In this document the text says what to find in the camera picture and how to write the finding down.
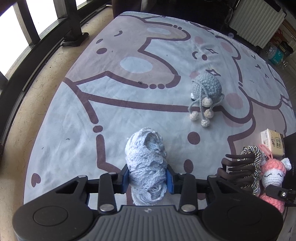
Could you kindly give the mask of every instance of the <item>yellow tissue package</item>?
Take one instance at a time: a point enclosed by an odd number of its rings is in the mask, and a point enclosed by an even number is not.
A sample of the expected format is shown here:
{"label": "yellow tissue package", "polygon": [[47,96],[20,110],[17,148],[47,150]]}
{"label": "yellow tissue package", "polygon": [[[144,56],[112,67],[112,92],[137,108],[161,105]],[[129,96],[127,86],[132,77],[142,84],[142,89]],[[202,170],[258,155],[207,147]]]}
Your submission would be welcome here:
{"label": "yellow tissue package", "polygon": [[285,156],[283,135],[267,129],[261,132],[261,143],[266,145],[273,156]]}

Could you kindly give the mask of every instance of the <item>bright window pane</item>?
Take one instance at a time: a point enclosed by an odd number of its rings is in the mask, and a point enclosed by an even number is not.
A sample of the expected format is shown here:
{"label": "bright window pane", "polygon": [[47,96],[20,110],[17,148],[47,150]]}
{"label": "bright window pane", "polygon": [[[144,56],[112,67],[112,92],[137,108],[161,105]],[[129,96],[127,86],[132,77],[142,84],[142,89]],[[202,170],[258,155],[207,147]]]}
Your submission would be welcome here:
{"label": "bright window pane", "polygon": [[0,16],[0,33],[0,71],[6,74],[28,46],[13,7]]}
{"label": "bright window pane", "polygon": [[79,6],[80,4],[86,2],[85,0],[76,0],[76,6]]}
{"label": "bright window pane", "polygon": [[53,0],[27,0],[27,4],[38,34],[57,20]]}

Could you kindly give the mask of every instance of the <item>teal label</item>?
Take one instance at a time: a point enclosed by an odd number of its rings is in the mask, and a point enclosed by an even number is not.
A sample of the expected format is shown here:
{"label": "teal label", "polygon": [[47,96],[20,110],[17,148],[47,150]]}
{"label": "teal label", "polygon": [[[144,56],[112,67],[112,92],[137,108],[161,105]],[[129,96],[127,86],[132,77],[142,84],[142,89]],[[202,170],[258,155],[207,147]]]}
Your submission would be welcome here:
{"label": "teal label", "polygon": [[282,61],[284,57],[284,54],[282,51],[280,51],[279,49],[277,49],[276,54],[273,56],[272,59],[270,59],[270,61],[274,64],[274,65],[279,65]]}

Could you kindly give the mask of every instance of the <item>silver bolt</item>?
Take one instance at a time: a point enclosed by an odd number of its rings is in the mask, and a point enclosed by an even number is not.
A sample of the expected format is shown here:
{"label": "silver bolt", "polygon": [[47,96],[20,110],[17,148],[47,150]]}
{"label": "silver bolt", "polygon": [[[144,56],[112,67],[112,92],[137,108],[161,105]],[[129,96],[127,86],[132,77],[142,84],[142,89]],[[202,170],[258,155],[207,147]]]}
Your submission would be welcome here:
{"label": "silver bolt", "polygon": [[185,204],[181,207],[183,212],[193,212],[195,211],[196,207],[192,204]]}
{"label": "silver bolt", "polygon": [[100,206],[100,210],[102,212],[110,212],[114,210],[114,206],[112,204],[103,204]]}

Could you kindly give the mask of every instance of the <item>cartoon print tablecloth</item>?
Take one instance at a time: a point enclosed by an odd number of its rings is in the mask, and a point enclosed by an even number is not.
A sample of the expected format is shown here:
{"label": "cartoon print tablecloth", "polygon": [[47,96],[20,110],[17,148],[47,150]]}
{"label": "cartoon print tablecloth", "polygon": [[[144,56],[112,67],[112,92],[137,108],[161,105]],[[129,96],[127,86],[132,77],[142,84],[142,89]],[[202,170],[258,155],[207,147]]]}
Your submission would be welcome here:
{"label": "cartoon print tablecloth", "polygon": [[[191,79],[204,72],[219,79],[225,94],[208,128],[187,111]],[[125,12],[91,42],[58,88],[32,150],[24,202],[77,175],[118,172],[127,139],[143,127],[163,136],[175,172],[203,179],[216,173],[225,154],[259,144],[261,131],[296,131],[280,76],[257,54],[196,23]],[[132,204],[130,189],[116,202]],[[96,207],[95,197],[89,205]]]}

